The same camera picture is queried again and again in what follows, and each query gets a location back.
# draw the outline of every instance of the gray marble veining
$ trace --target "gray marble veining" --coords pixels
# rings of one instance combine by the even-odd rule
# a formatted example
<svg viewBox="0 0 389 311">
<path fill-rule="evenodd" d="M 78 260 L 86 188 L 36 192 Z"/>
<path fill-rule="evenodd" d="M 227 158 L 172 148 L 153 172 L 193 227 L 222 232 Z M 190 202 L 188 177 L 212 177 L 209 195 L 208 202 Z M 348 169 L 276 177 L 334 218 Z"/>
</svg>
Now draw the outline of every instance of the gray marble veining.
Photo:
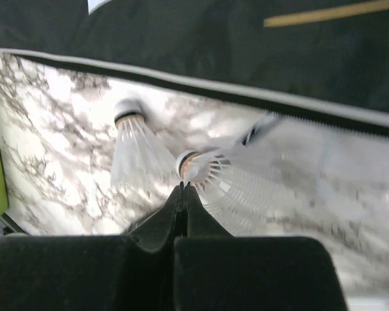
<svg viewBox="0 0 389 311">
<path fill-rule="evenodd" d="M 234 137 L 264 115 L 0 54 L 8 214 L 27 232 L 119 233 L 161 206 L 179 182 L 151 193 L 110 188 L 112 108 L 128 95 L 143 99 L 147 124 L 175 156 L 210 138 Z M 233 234 L 313 236 L 331 252 L 348 295 L 389 294 L 389 141 L 290 119 L 261 148 L 284 190 L 270 194 L 276 200 L 264 219 L 242 214 L 239 221 L 249 218 L 253 230 Z M 217 215 L 222 223 L 225 213 Z"/>
</svg>

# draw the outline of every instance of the shuttlecock cork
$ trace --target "shuttlecock cork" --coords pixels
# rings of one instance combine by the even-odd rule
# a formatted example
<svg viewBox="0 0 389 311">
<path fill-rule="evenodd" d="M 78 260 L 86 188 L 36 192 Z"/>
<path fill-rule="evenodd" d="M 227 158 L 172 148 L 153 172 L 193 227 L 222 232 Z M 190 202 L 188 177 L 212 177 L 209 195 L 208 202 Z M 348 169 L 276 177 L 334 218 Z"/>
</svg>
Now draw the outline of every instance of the shuttlecock cork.
<svg viewBox="0 0 389 311">
<path fill-rule="evenodd" d="M 111 185 L 150 191 L 174 174 L 174 157 L 145 124 L 138 98 L 125 98 L 113 110 L 118 135 L 111 169 Z"/>
</svg>

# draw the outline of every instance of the marble surface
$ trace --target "marble surface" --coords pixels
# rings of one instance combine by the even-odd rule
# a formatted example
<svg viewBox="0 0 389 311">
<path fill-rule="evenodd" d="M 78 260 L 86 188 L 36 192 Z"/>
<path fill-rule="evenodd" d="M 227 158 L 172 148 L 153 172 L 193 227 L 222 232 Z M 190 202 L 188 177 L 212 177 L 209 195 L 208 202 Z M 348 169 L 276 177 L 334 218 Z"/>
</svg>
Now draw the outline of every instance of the marble surface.
<svg viewBox="0 0 389 311">
<path fill-rule="evenodd" d="M 120 233 L 179 182 L 123 194 L 110 188 L 112 108 L 138 95 L 147 124 L 177 156 L 236 135 L 265 114 L 0 54 L 0 147 L 8 214 L 32 235 Z M 259 146 L 282 191 L 235 235 L 309 235 L 333 256 L 347 295 L 389 294 L 389 140 L 285 119 Z M 216 217 L 223 224 L 227 211 Z"/>
</svg>

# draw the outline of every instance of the white label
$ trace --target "white label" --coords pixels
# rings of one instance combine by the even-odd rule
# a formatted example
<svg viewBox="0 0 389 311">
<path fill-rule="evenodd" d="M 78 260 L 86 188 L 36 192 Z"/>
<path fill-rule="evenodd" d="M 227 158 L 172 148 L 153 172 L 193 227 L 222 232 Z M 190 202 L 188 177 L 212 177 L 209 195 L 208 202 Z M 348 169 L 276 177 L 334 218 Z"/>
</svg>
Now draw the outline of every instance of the white label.
<svg viewBox="0 0 389 311">
<path fill-rule="evenodd" d="M 110 1 L 111 0 L 88 0 L 88 14 L 90 15 L 93 11 L 98 9 L 100 6 Z"/>
</svg>

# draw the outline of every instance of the marble table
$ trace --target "marble table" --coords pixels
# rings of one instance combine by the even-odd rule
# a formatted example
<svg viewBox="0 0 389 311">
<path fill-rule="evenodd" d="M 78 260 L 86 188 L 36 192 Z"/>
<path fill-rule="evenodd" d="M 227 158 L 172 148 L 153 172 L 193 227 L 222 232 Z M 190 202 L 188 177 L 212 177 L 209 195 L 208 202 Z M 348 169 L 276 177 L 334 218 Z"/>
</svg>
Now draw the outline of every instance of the marble table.
<svg viewBox="0 0 389 311">
<path fill-rule="evenodd" d="M 265 114 L 0 54 L 0 148 L 8 215 L 32 235 L 110 235 L 158 209 L 179 182 L 110 188 L 112 108 L 138 95 L 147 124 L 176 156 L 236 137 Z M 285 119 L 260 145 L 265 217 L 238 213 L 234 235 L 308 235 L 331 252 L 348 297 L 389 294 L 389 140 Z M 214 215 L 225 225 L 233 213 Z"/>
</svg>

